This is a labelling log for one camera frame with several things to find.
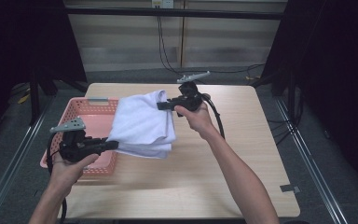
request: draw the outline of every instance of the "hand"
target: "hand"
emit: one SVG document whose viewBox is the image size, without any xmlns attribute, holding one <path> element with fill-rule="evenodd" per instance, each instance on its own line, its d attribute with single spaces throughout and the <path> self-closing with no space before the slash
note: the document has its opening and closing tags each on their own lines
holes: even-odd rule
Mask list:
<svg viewBox="0 0 358 224">
<path fill-rule="evenodd" d="M 63 197 L 68 196 L 72 186 L 83 175 L 83 168 L 94 163 L 98 157 L 97 154 L 92 154 L 82 161 L 71 163 L 63 160 L 60 153 L 56 153 L 48 186 L 60 192 Z"/>
<path fill-rule="evenodd" d="M 187 118 L 190 128 L 198 132 L 201 138 L 206 139 L 208 133 L 216 131 L 212 124 L 211 116 L 209 115 L 208 106 L 202 102 L 200 107 L 192 112 L 186 108 L 177 105 L 175 111 Z"/>
</svg>

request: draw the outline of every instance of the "wooden table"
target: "wooden table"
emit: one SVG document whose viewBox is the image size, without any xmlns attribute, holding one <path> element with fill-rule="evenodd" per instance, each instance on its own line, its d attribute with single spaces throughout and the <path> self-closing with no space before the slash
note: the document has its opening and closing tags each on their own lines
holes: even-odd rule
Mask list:
<svg viewBox="0 0 358 224">
<path fill-rule="evenodd" d="M 103 84 L 89 86 L 86 97 L 124 97 L 165 90 L 181 93 L 174 84 Z M 279 217 L 297 217 L 289 180 L 274 144 L 255 89 L 246 86 L 199 85 L 221 114 L 227 142 L 257 173 Z M 67 198 L 67 217 L 83 218 L 238 218 L 220 168 L 208 144 L 191 130 L 186 118 L 173 115 L 177 140 L 168 159 L 117 156 L 113 175 L 81 179 Z"/>
</svg>

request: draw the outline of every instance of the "right hand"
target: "right hand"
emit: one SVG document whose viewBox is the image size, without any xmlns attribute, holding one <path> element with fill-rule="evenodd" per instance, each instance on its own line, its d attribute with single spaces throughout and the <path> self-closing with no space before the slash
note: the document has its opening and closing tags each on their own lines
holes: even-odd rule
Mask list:
<svg viewBox="0 0 358 224">
<path fill-rule="evenodd" d="M 208 112 L 208 106 L 202 102 L 196 111 L 189 111 L 186 108 L 177 105 L 174 110 L 187 118 L 190 128 L 198 132 L 201 138 L 205 139 L 210 131 L 215 131 L 211 116 Z"/>
</svg>

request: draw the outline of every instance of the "table surface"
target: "table surface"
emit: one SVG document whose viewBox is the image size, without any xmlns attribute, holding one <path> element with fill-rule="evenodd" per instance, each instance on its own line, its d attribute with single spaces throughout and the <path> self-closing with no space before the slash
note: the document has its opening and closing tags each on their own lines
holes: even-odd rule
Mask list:
<svg viewBox="0 0 358 224">
<path fill-rule="evenodd" d="M 181 93 L 175 84 L 94 83 L 86 97 L 125 97 L 165 90 Z M 279 217 L 300 213 L 288 185 L 278 149 L 255 89 L 247 86 L 199 85 L 221 115 L 227 142 L 266 186 Z M 217 127 L 214 114 L 210 110 Z M 191 130 L 186 118 L 173 114 L 176 141 L 167 159 L 117 155 L 112 175 L 82 178 L 67 198 L 67 217 L 83 218 L 238 218 L 241 212 L 208 144 Z"/>
</svg>

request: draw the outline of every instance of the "gray floor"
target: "gray floor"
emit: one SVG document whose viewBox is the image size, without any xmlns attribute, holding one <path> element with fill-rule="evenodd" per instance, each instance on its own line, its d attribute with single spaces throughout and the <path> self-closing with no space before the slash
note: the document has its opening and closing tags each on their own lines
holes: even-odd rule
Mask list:
<svg viewBox="0 0 358 224">
<path fill-rule="evenodd" d="M 243 68 L 230 68 L 231 71 Z M 211 71 L 227 71 L 226 68 L 208 68 Z M 202 80 L 205 84 L 247 85 L 252 80 L 248 76 L 259 75 L 257 70 L 241 73 L 213 73 Z M 117 72 L 88 73 L 89 83 L 93 82 L 139 82 L 139 83 L 175 83 L 178 75 L 164 69 L 131 70 Z M 40 168 L 39 161 L 48 142 L 48 129 L 57 124 L 68 100 L 72 97 L 83 96 L 84 93 L 71 87 L 57 83 L 58 94 L 49 98 L 41 95 L 41 105 L 51 106 L 46 110 L 46 116 L 41 123 L 29 150 L 19 164 L 19 170 L 9 183 L 0 204 L 0 223 L 26 223 L 37 204 L 41 192 L 48 182 L 48 173 Z M 283 120 L 277 106 L 277 98 L 270 93 L 270 86 L 256 89 L 261 105 L 268 120 Z M 17 104 L 20 94 L 10 100 L 10 108 L 0 123 L 0 179 L 7 172 L 7 167 L 17 152 L 22 138 L 29 129 L 31 105 L 28 100 L 24 104 Z M 287 133 L 284 123 L 270 122 L 272 134 L 276 141 L 280 141 Z M 340 154 L 339 147 L 324 135 L 324 126 L 304 106 L 304 114 L 298 129 L 309 148 L 312 158 L 320 168 L 321 174 L 337 199 L 338 207 L 343 212 L 347 223 L 358 223 L 358 174 L 347 164 Z M 309 168 L 306 166 L 297 146 L 289 134 L 278 145 L 286 172 L 293 186 L 300 189 L 296 194 L 301 214 L 296 218 L 281 218 L 281 223 L 292 220 L 303 220 L 309 223 L 335 223 L 326 208 L 324 198 L 315 185 Z M 71 220 L 79 223 L 243 223 L 243 220 Z"/>
</svg>

